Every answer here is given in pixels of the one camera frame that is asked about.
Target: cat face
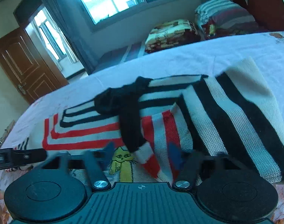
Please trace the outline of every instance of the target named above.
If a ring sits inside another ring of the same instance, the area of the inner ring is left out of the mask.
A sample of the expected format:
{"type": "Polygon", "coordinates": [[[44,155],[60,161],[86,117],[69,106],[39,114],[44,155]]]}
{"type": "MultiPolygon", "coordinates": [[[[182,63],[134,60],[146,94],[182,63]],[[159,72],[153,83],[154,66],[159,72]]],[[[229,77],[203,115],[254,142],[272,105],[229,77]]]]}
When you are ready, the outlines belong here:
{"type": "Polygon", "coordinates": [[[118,147],[115,152],[114,155],[112,157],[113,161],[117,161],[117,162],[124,162],[124,161],[132,161],[134,159],[134,157],[131,155],[131,153],[127,150],[123,150],[121,147],[118,147]]]}

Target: crosshair symbol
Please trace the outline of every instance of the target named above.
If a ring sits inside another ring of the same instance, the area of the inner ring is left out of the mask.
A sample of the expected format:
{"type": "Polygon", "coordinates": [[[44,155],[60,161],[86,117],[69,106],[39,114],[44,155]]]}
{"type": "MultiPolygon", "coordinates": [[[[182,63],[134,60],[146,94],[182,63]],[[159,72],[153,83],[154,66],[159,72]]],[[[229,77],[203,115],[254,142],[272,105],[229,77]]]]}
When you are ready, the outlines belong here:
{"type": "Polygon", "coordinates": [[[139,189],[145,189],[146,187],[144,185],[139,185],[138,188],[139,189]]]}

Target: ribbed plastic surface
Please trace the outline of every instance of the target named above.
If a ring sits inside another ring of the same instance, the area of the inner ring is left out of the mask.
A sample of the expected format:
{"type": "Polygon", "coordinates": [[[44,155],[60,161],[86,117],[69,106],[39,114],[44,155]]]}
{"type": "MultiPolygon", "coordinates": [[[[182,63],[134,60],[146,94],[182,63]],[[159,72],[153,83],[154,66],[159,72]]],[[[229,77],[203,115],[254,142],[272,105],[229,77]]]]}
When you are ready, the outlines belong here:
{"type": "Polygon", "coordinates": [[[80,211],[58,223],[221,224],[222,222],[202,212],[190,194],[175,192],[167,183],[116,183],[112,190],[94,193],[80,211]]]}

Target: window sill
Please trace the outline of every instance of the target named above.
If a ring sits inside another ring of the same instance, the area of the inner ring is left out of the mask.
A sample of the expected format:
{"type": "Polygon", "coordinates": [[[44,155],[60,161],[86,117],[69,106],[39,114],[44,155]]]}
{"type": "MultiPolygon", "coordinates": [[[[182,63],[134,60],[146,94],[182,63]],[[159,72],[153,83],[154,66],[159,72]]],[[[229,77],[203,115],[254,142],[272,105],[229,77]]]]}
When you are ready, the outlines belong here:
{"type": "Polygon", "coordinates": [[[106,18],[105,20],[102,20],[98,22],[97,24],[93,24],[93,32],[102,30],[116,22],[119,22],[127,17],[133,16],[136,13],[142,12],[144,10],[160,6],[165,3],[170,3],[176,0],[153,0],[150,2],[143,2],[140,4],[137,4],[136,6],[130,7],[126,10],[121,11],[120,13],[117,13],[109,18],[106,18]]]}

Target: door handle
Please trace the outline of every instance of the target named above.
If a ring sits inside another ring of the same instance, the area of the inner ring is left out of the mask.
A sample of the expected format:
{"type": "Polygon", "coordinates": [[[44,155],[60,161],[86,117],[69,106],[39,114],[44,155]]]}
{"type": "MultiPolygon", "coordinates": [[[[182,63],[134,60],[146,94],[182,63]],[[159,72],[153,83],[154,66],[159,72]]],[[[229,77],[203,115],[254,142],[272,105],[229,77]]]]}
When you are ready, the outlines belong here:
{"type": "Polygon", "coordinates": [[[19,84],[19,85],[18,85],[18,89],[21,91],[21,93],[22,93],[23,95],[26,95],[26,90],[23,88],[23,86],[26,86],[26,83],[25,83],[25,82],[24,82],[22,85],[19,84]]]}

